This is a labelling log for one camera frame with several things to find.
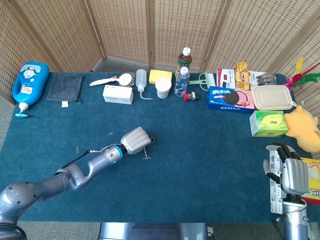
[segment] green box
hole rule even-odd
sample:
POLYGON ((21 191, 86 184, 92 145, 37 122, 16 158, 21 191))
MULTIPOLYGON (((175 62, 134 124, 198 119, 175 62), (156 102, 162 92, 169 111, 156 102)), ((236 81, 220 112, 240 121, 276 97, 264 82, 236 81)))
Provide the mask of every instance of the green box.
POLYGON ((283 111, 254 111, 249 121, 252 137, 279 138, 288 132, 283 111))

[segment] blue tablecloth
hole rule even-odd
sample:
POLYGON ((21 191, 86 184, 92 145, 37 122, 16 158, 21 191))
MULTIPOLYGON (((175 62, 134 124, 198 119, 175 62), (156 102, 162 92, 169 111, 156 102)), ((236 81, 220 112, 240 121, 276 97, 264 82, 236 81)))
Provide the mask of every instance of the blue tablecloth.
MULTIPOLYGON (((85 150, 119 143, 138 126, 155 137, 147 148, 152 159, 144 160, 143 152, 128 155, 84 189, 35 203, 22 220, 268 222, 275 215, 263 171, 263 159, 269 159, 266 146, 281 140, 310 157, 294 138, 251 137, 249 114, 207 109, 207 92, 197 85, 188 92, 199 94, 199 101, 184 102, 174 95, 174 86, 167 98, 159 99, 155 86, 148 84, 143 96, 154 100, 142 100, 134 87, 133 103, 125 105, 106 103, 103 85, 89 87, 114 73, 77 74, 84 76, 83 104, 61 108, 61 102, 47 100, 55 76, 51 73, 41 99, 26 111, 30 117, 12 118, 0 153, 0 187, 48 178, 85 150)), ((79 164, 86 169, 94 156, 88 154, 79 164)), ((308 206, 311 221, 319 221, 319 213, 319 207, 308 206)))

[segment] blue detergent bottle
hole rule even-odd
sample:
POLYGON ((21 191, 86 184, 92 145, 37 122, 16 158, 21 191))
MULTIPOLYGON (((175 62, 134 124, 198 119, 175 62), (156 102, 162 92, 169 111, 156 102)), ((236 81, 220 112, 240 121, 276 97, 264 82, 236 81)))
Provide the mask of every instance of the blue detergent bottle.
POLYGON ((15 114, 16 117, 28 117, 23 111, 39 100, 49 72, 49 67, 42 62, 27 61, 22 66, 12 87, 12 96, 20 108, 20 113, 15 114))

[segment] woven panel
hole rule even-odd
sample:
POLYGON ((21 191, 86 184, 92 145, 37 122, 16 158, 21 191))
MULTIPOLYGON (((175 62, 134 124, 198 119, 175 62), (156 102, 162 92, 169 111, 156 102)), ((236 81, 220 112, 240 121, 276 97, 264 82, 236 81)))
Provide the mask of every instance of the woven panel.
MULTIPOLYGON (((307 70, 320 62, 320 27, 309 39, 295 52, 295 54, 280 68, 279 72, 292 77, 296 70, 296 62, 300 57, 304 57, 303 70, 307 70)), ((320 66, 315 68, 312 73, 320 73, 320 66)), ((303 107, 313 116, 320 120, 320 82, 307 83, 303 87, 294 88, 296 100, 300 103, 304 101, 303 107)), ((312 155, 314 158, 320 159, 320 152, 312 155)))
POLYGON ((319 0, 232 1, 207 71, 233 68, 239 59, 265 71, 319 6, 319 0))
POLYGON ((48 62, 4 1, 0 1, 0 36, 0 90, 11 96, 13 82, 24 62, 48 62))
POLYGON ((155 63, 176 65, 184 47, 191 48, 191 67, 199 69, 220 0, 155 0, 155 63))
POLYGON ((80 0, 17 0, 64 71, 87 72, 101 57, 80 0))
POLYGON ((148 61, 145 0, 90 0, 107 54, 148 61))

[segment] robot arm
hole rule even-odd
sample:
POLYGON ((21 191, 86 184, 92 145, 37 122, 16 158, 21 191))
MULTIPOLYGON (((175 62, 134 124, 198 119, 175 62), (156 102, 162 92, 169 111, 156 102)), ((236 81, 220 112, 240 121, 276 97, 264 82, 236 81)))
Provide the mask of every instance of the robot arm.
POLYGON ((121 161, 126 154, 136 154, 153 141, 139 126, 123 136, 120 144, 102 149, 98 156, 88 161, 88 175, 84 174, 76 162, 72 162, 44 181, 10 184, 0 193, 0 240, 27 239, 17 223, 19 217, 34 202, 60 195, 68 190, 69 185, 73 190, 83 188, 94 176, 121 161))
POLYGON ((283 215, 277 217, 272 223, 277 229, 277 223, 284 221, 285 240, 308 240, 308 218, 307 203, 301 195, 308 192, 309 175, 308 166, 301 160, 295 150, 280 142, 267 146, 270 154, 278 153, 282 163, 282 174, 274 174, 269 169, 268 160, 263 161, 265 174, 281 185, 281 189, 286 193, 283 199, 283 215))

